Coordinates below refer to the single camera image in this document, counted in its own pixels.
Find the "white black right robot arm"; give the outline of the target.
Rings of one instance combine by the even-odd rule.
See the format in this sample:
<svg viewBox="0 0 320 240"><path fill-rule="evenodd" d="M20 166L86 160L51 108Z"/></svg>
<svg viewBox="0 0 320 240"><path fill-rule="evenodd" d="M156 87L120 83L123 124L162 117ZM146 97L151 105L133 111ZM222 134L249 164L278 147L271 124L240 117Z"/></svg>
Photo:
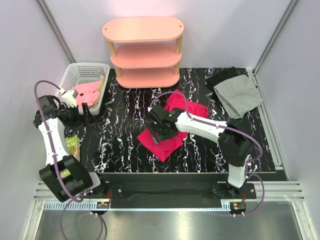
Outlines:
<svg viewBox="0 0 320 240"><path fill-rule="evenodd" d="M168 111L158 104L148 109L148 115L151 123L147 128L156 145L178 136L180 132L194 134L216 143L228 164L228 195L236 199L244 194L247 179L245 166L253 144L235 125L196 116L181 108Z"/></svg>

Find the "red t-shirt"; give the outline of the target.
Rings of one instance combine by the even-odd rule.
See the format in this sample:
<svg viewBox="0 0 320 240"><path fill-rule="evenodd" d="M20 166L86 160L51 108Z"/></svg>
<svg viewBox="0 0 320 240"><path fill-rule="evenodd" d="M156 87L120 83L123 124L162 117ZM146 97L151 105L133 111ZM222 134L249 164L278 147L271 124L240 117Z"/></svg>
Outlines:
<svg viewBox="0 0 320 240"><path fill-rule="evenodd" d="M172 93L166 100L167 111L172 111L174 108L186 109L184 98L177 93ZM188 101L188 111L190 114L198 117L207 118L209 116L209 110L206 106ZM161 162L164 162L170 154L183 145L183 139L188 135L187 132L179 132L177 136L172 139L162 141L156 144L152 138L152 134L146 128L140 135L137 136L137 140L150 152L152 152Z"/></svg>

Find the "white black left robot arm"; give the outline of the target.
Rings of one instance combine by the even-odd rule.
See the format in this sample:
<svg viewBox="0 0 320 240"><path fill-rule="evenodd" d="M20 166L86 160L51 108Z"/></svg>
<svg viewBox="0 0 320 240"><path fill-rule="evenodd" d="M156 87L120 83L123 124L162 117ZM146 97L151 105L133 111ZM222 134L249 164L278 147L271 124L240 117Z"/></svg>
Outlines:
<svg viewBox="0 0 320 240"><path fill-rule="evenodd" d="M95 197L103 198L108 193L107 184L69 152L65 139L65 127L87 127L95 123L88 105L82 104L83 114L80 114L77 106L67 107L53 95L44 95L38 102L33 124L41 132L46 149L40 179L62 203L88 190Z"/></svg>

